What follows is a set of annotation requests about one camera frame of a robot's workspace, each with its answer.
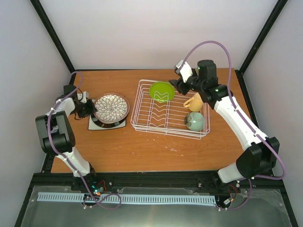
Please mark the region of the green plate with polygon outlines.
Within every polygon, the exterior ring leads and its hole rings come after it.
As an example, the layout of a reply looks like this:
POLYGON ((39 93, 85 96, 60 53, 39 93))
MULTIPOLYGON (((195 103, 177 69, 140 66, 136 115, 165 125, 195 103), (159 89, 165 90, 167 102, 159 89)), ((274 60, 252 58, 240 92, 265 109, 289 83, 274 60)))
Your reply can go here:
POLYGON ((159 103, 171 101, 175 96, 174 87, 167 82, 155 82, 149 88, 149 95, 159 103))

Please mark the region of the white wire dish rack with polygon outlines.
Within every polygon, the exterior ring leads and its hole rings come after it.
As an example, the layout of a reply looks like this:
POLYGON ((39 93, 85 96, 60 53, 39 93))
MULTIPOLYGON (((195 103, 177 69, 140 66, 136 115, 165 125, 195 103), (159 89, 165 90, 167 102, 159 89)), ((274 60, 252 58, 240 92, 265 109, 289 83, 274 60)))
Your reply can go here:
POLYGON ((200 140, 210 132, 210 107, 205 104, 200 113, 204 117, 204 126, 200 131, 192 131, 185 125, 185 117, 190 110, 183 106, 195 93, 178 93, 171 98, 170 92, 161 93, 158 89, 150 94, 150 88, 157 81, 142 79, 138 89, 131 116, 131 125, 136 131, 171 135, 200 140))

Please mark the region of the yellow mug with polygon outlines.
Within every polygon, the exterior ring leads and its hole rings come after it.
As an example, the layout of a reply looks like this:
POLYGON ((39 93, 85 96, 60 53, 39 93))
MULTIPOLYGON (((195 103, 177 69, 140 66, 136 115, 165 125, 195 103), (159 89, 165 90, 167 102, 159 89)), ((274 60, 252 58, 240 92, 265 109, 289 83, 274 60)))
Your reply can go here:
POLYGON ((199 93, 195 93, 190 99, 183 103, 183 106, 192 112, 200 112, 203 105, 204 103, 199 93))

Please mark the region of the mint green bowl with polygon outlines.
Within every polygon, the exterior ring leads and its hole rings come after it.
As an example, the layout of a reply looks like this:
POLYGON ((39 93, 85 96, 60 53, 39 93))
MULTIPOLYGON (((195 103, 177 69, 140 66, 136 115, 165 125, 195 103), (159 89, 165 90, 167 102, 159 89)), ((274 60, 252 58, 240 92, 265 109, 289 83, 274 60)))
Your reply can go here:
POLYGON ((188 113, 185 117, 185 125, 191 131, 201 131, 204 128, 204 116, 200 112, 188 113))

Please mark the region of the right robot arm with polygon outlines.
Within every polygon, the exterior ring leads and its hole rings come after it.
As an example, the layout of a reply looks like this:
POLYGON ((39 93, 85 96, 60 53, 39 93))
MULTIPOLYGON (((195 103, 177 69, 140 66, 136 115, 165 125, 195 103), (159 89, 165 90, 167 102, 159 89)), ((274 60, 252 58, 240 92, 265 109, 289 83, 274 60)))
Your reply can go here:
POLYGON ((181 94, 190 90, 198 93, 204 103, 215 110, 229 125, 238 138, 243 153, 235 163, 218 170, 222 183, 242 178, 262 177, 276 165, 279 141, 269 138, 245 114, 236 98, 226 85, 219 84, 216 64, 213 60, 197 63, 198 69, 181 60, 175 66, 179 79, 171 79, 170 84, 181 94))

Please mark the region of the white square plate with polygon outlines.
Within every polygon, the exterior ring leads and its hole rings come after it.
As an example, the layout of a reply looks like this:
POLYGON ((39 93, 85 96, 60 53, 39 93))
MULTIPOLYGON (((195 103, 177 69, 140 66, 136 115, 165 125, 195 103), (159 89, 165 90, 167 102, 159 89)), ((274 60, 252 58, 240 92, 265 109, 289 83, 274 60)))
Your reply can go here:
POLYGON ((123 122, 116 122, 114 124, 104 124, 100 122, 96 117, 90 116, 88 123, 88 130, 90 131, 101 131, 101 130, 113 130, 123 128, 126 126, 126 120, 123 122))

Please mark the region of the patterned round plate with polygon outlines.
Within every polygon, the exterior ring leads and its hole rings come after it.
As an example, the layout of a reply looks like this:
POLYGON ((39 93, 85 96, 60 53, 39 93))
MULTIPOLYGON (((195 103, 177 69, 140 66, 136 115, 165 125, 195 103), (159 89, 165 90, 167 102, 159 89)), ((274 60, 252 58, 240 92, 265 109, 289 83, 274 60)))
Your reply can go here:
POLYGON ((94 116, 102 123, 112 124, 123 120, 129 114, 129 102, 118 93, 106 93, 94 101, 94 116))

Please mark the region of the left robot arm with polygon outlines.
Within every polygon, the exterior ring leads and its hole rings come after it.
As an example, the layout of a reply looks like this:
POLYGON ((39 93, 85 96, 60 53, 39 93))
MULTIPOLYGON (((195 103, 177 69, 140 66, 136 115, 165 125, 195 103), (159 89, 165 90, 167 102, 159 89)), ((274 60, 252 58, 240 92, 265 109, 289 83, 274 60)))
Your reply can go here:
POLYGON ((87 92, 78 95, 76 86, 66 85, 55 106, 48 113, 36 117, 36 128, 43 152, 62 160, 72 170, 74 177, 83 177, 81 183, 90 191, 97 188, 98 178, 92 165, 75 147, 75 135, 68 117, 76 114, 82 119, 96 111, 87 92))

